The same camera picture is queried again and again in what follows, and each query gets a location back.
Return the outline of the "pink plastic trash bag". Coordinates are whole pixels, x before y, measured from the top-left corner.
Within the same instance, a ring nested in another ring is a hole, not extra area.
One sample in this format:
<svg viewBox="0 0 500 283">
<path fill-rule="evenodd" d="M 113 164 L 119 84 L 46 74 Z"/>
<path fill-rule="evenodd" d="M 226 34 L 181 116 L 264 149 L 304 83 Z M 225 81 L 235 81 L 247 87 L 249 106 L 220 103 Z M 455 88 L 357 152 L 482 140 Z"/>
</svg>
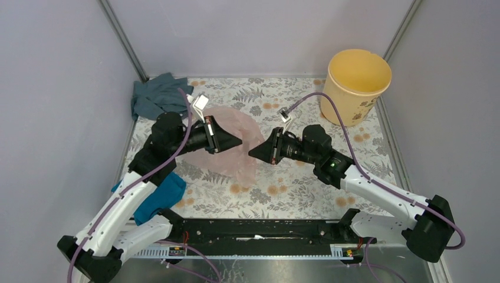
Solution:
<svg viewBox="0 0 500 283">
<path fill-rule="evenodd" d="M 241 139 L 242 144 L 216 154 L 197 150 L 184 155 L 183 159 L 190 165 L 232 177 L 243 187 L 253 186 L 257 165 L 256 159 L 250 157 L 248 152 L 264 141 L 258 123 L 251 116 L 229 107 L 211 107 L 204 113 L 214 116 L 216 122 Z"/>
</svg>

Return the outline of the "yellow plastic trash bin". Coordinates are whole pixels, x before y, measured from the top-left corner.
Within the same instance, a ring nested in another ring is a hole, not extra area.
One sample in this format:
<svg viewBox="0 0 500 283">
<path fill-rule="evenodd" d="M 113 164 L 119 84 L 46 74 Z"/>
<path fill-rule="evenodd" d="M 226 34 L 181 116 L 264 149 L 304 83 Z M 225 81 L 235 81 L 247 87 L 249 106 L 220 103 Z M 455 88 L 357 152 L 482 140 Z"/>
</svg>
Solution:
<svg viewBox="0 0 500 283">
<path fill-rule="evenodd" d="M 382 57 L 362 49 L 337 53 L 328 65 L 323 93 L 337 107 L 346 127 L 361 123 L 388 89 L 392 70 Z"/>
</svg>

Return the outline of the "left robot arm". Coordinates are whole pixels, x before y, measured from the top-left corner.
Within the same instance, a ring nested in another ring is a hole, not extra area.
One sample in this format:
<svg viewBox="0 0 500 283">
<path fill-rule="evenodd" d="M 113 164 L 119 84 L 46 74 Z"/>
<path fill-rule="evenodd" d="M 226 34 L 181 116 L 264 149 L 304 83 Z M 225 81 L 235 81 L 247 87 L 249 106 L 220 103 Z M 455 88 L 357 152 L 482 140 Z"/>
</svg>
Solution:
<svg viewBox="0 0 500 283">
<path fill-rule="evenodd" d="M 70 262 L 68 281 L 77 269 L 90 282 L 110 282 L 128 259 L 149 245 L 163 239 L 178 241 L 182 225 L 159 213 L 125 234 L 121 232 L 137 208 L 176 168 L 178 155 L 199 149 L 215 154 L 241 144 L 242 140 L 224 130 L 213 116 L 186 126 L 177 113 L 159 115 L 145 145 L 99 213 L 76 236 L 65 235 L 58 241 L 58 249 Z"/>
</svg>

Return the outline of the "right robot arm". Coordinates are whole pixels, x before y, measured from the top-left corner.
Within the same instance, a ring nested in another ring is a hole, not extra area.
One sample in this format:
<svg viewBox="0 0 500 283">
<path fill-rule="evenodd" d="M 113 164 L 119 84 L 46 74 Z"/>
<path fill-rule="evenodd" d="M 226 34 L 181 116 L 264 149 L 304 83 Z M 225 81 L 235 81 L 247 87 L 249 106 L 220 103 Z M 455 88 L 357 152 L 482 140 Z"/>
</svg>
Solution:
<svg viewBox="0 0 500 283">
<path fill-rule="evenodd" d="M 344 242 L 352 243 L 359 237 L 389 238 L 405 244 L 419 258 L 437 263 L 455 232 L 445 198 L 434 195 L 429 199 L 368 176 L 352 158 L 333 149 L 331 137 L 319 124 L 305 127 L 302 137 L 276 127 L 248 154 L 269 164 L 278 164 L 283 158 L 312 164 L 313 174 L 324 184 L 354 193 L 390 214 L 357 212 L 338 227 Z"/>
</svg>

